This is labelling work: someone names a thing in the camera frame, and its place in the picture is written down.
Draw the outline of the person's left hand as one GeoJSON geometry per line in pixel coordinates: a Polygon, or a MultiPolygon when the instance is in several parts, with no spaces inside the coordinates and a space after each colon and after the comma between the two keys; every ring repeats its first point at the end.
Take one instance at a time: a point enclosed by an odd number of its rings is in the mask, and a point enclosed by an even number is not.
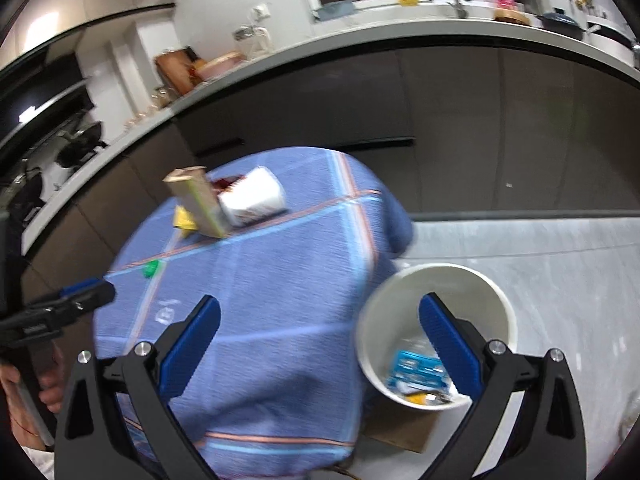
{"type": "MultiPolygon", "coordinates": [[[[39,396],[51,413],[58,414],[63,404],[64,359],[56,344],[52,344],[51,361],[52,364],[38,375],[42,388],[39,396]]],[[[21,374],[14,366],[1,362],[1,385],[6,394],[6,400],[8,400],[13,435],[24,448],[44,451],[46,445],[40,437],[40,431],[18,393],[17,385],[20,380],[21,374]]]]}

